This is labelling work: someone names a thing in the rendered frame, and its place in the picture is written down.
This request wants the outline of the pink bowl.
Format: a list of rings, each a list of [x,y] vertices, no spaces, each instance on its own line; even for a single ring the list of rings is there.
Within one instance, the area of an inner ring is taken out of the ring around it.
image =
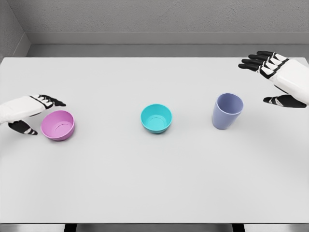
[[[64,110],[48,114],[41,123],[43,135],[54,141],[64,141],[70,138],[75,129],[73,115]]]

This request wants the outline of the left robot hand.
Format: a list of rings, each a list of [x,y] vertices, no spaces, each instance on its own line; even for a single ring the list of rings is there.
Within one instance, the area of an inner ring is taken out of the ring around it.
[[[12,130],[25,135],[37,135],[25,119],[36,116],[53,107],[66,104],[44,94],[27,95],[0,104],[0,125],[7,123]]]

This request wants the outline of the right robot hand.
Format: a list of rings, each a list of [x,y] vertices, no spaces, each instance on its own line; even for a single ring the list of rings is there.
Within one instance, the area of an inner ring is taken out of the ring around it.
[[[297,60],[276,52],[258,51],[242,59],[238,67],[259,73],[285,93],[265,97],[263,102],[285,108],[309,106],[309,67]]]

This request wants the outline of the teal bowl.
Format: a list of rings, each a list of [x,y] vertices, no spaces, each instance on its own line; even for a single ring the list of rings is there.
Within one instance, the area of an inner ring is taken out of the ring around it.
[[[168,107],[162,104],[151,104],[142,110],[140,120],[148,132],[161,134],[170,127],[173,115]]]

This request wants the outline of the lavender cup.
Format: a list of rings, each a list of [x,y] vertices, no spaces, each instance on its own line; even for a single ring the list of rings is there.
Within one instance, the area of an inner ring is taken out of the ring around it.
[[[228,129],[241,114],[243,100],[232,93],[221,94],[214,105],[212,114],[213,126],[219,130]]]

